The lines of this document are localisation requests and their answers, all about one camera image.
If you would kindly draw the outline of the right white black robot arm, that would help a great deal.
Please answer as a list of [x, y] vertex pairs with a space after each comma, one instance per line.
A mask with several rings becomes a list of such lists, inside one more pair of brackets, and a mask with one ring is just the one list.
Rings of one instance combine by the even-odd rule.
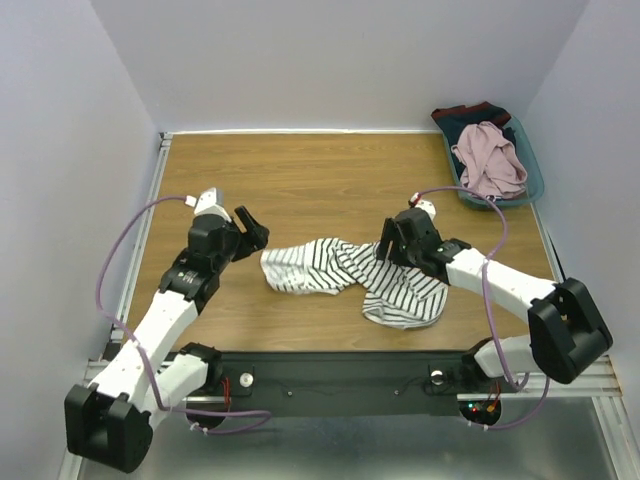
[[605, 354], [613, 337], [586, 285], [572, 277], [541, 279], [503, 265], [470, 244], [441, 238], [431, 216], [414, 206], [385, 220], [376, 255], [444, 284], [482, 296], [528, 326], [525, 335], [493, 336], [460, 366], [463, 384], [482, 390], [495, 378], [542, 373], [568, 385]]

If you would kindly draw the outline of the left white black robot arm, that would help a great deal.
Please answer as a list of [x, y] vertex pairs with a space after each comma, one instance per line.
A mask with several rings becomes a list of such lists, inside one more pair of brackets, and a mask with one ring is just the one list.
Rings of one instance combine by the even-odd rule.
[[216, 293], [225, 268], [268, 244], [268, 228], [243, 206], [229, 214], [212, 191], [179, 200], [194, 214], [186, 247], [162, 275], [137, 328], [123, 330], [128, 340], [116, 357], [64, 400], [68, 451], [124, 473], [140, 466], [170, 414], [205, 414], [182, 402], [196, 390], [210, 394], [221, 386], [218, 352], [195, 344], [169, 367], [161, 364]]

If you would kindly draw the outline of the black white striped tank top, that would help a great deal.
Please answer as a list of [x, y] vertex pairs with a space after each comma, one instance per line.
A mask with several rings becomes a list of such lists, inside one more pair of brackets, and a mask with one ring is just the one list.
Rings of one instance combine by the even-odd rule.
[[379, 260], [377, 247], [321, 238], [265, 250], [260, 265], [268, 285], [284, 293], [337, 295], [354, 285], [363, 287], [362, 315], [379, 325], [409, 330], [436, 323], [448, 286], [416, 268]]

